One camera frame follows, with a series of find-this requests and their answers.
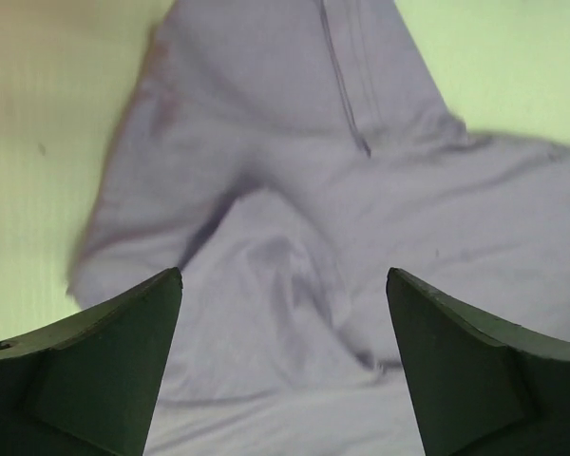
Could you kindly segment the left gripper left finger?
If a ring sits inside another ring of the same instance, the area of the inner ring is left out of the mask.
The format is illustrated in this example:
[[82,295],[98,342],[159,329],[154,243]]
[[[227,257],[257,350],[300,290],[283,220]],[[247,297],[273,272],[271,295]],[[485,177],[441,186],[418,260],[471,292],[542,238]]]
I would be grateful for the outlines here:
[[141,455],[181,306],[167,269],[0,341],[0,455]]

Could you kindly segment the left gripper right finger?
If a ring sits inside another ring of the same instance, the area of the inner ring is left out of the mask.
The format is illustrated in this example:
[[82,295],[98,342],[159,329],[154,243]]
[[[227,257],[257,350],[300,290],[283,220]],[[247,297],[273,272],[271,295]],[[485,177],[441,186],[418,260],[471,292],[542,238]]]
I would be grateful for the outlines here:
[[386,294],[427,455],[570,456],[570,342],[402,269]]

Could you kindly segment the purple t shirt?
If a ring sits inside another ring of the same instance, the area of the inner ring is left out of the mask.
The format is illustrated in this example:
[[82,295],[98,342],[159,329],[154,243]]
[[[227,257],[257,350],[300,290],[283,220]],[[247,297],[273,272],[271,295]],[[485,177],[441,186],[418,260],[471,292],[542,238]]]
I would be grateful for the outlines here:
[[179,267],[148,455],[418,455],[388,270],[570,341],[570,148],[470,133],[391,1],[179,1],[69,291]]

